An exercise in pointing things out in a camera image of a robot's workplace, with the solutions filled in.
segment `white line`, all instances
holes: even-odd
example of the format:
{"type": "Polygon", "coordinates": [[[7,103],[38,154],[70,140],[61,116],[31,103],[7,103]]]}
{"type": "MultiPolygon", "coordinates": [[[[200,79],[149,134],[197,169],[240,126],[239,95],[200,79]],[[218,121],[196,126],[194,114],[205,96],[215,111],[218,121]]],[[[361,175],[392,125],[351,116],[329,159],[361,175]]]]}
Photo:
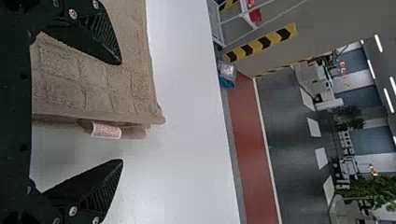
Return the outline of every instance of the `white line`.
{"type": "Polygon", "coordinates": [[[327,160],[326,150],[324,147],[315,150],[315,155],[317,156],[318,168],[319,170],[323,168],[329,161],[327,160]]]}
{"type": "Polygon", "coordinates": [[[319,124],[317,121],[311,118],[306,118],[309,126],[309,132],[311,132],[312,137],[321,137],[319,124]]]}
{"type": "Polygon", "coordinates": [[[332,196],[334,196],[334,183],[332,182],[331,175],[324,182],[323,189],[326,196],[327,205],[330,206],[330,203],[332,202],[332,196]]]}
{"type": "Polygon", "coordinates": [[[312,98],[308,93],[303,90],[303,88],[300,87],[300,92],[301,92],[301,97],[303,97],[303,103],[306,107],[310,108],[312,111],[315,111],[315,106],[312,101],[312,98]]]}
{"type": "Polygon", "coordinates": [[[271,182],[272,182],[272,186],[273,186],[278,224],[282,224],[282,216],[280,214],[279,200],[277,199],[274,171],[273,171],[272,163],[271,163],[270,149],[268,147],[268,142],[267,142],[267,134],[265,133],[264,119],[262,118],[262,105],[260,104],[260,97],[259,97],[259,91],[257,90],[256,78],[253,78],[253,85],[254,85],[254,93],[256,95],[257,108],[259,110],[260,123],[262,125],[262,138],[263,138],[262,140],[264,141],[265,152],[267,153],[267,159],[268,159],[268,167],[270,169],[270,176],[271,176],[271,182]]]}

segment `white paper label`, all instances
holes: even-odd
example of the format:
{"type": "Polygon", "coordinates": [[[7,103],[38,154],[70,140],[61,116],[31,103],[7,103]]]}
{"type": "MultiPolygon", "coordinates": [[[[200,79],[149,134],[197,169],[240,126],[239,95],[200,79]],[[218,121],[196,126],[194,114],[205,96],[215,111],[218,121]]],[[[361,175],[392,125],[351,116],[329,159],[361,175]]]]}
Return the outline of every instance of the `white paper label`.
{"type": "Polygon", "coordinates": [[[111,126],[108,124],[92,123],[93,130],[91,137],[98,138],[109,138],[109,139],[121,139],[122,132],[121,128],[111,126]]]}

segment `black structure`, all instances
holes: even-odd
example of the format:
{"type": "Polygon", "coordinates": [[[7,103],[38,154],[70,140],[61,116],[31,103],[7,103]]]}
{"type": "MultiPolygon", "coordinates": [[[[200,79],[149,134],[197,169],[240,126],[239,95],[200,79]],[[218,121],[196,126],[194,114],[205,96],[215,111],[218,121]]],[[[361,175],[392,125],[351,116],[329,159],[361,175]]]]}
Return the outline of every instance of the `black structure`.
{"type": "Polygon", "coordinates": [[[29,178],[29,46],[40,31],[106,63],[121,63],[111,22],[99,1],[0,0],[0,222],[99,223],[117,188],[122,161],[107,162],[44,194],[29,178]]]}

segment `black metal bracket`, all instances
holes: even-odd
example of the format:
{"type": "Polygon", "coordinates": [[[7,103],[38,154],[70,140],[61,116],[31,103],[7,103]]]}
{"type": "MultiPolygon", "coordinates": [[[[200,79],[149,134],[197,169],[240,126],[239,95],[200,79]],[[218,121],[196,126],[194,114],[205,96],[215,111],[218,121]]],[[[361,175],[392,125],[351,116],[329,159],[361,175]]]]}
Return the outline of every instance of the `black metal bracket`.
{"type": "MultiPolygon", "coordinates": [[[[79,213],[80,219],[68,218],[59,204],[53,206],[54,197],[49,199],[49,195],[38,192],[29,179],[32,149],[29,47],[45,31],[106,63],[120,64],[119,45],[105,7],[96,0],[0,0],[0,29],[0,221],[59,224],[85,223],[80,221],[86,218],[91,221],[87,223],[92,223],[93,215],[102,221],[106,213],[95,213],[90,210],[92,206],[79,213]],[[76,19],[70,9],[80,13],[76,19]]],[[[122,167],[122,161],[111,164],[114,169],[122,167]]],[[[75,186],[92,183],[89,182],[92,179],[82,181],[74,183],[75,186]]],[[[70,202],[69,195],[60,195],[64,205],[70,202]]]]}

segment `white floor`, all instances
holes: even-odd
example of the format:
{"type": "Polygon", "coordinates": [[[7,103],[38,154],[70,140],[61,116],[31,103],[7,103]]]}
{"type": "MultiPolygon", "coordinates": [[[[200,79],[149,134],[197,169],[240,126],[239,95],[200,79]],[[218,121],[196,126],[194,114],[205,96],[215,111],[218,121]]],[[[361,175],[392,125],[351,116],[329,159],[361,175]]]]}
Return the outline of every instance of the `white floor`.
{"type": "Polygon", "coordinates": [[[332,202],[332,196],[334,195],[334,183],[332,182],[332,176],[330,175],[329,178],[323,184],[324,193],[326,195],[327,205],[330,206],[332,202]]]}
{"type": "Polygon", "coordinates": [[[147,3],[154,79],[167,123],[140,141],[34,127],[31,177],[45,190],[123,158],[104,223],[239,223],[206,2],[147,3]]]}
{"type": "Polygon", "coordinates": [[[318,148],[315,150],[315,155],[317,156],[318,168],[320,170],[328,163],[326,150],[324,149],[324,147],[318,148]]]}
{"type": "Polygon", "coordinates": [[[308,95],[308,93],[306,93],[305,90],[303,90],[303,88],[300,87],[300,92],[301,92],[301,96],[303,97],[303,103],[306,107],[310,108],[312,111],[315,111],[315,106],[314,106],[314,102],[312,101],[312,98],[310,95],[308,95]]]}
{"type": "Polygon", "coordinates": [[[312,137],[321,137],[319,124],[314,119],[306,118],[312,137]]]}

